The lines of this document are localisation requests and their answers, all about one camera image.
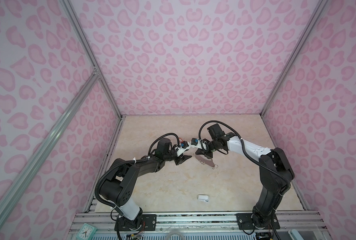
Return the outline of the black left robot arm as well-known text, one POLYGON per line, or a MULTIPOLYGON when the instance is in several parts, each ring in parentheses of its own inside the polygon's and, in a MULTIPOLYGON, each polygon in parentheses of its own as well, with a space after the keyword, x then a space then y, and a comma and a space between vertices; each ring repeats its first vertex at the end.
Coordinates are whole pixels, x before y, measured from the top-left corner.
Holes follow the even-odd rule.
POLYGON ((173 133, 157 138, 149 147, 147 155, 140 159, 116 159, 100 177, 95 186, 96 199, 118 213, 115 230, 142 231, 145 228, 143 210, 132 199, 137 179, 149 173, 159 172, 166 162, 180 165, 191 157, 184 152, 192 145, 173 133))

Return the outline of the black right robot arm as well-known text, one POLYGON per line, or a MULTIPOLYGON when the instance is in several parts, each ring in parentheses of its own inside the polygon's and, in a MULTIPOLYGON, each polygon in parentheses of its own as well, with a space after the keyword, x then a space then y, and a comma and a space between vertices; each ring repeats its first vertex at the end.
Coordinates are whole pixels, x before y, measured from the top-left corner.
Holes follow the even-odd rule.
POLYGON ((234 152, 257 165, 262 190, 252 210, 252 224, 256 229, 264 229, 274 222, 275 212, 295 177, 282 149, 250 143, 227 124, 215 120, 201 126, 198 137, 191 140, 191 145, 198 148, 196 155, 207 159, 213 157, 213 152, 234 152))

